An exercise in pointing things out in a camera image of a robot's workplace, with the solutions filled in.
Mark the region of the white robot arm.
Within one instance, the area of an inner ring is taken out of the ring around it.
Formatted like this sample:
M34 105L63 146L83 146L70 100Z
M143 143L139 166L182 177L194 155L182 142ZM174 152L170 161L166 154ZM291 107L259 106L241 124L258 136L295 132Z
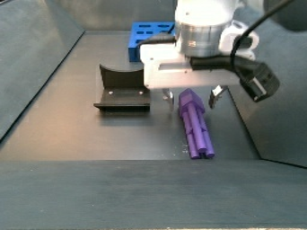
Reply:
M163 99L174 103L174 88L235 85L238 76L225 64L193 69L197 59L229 58L234 41L247 26L234 20L238 8L263 9L263 0L178 0L175 34L159 34L140 44L144 85L163 91Z

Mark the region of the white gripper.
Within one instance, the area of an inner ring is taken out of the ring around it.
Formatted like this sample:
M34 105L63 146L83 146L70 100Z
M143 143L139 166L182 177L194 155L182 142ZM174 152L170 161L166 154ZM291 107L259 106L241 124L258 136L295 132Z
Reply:
M148 89L162 89L163 100L174 111L174 93L170 88L215 86L209 98L209 106L215 108L226 85L239 83L238 76L229 70L194 70L189 58L172 44L146 44L140 46L140 60L144 64L144 85Z

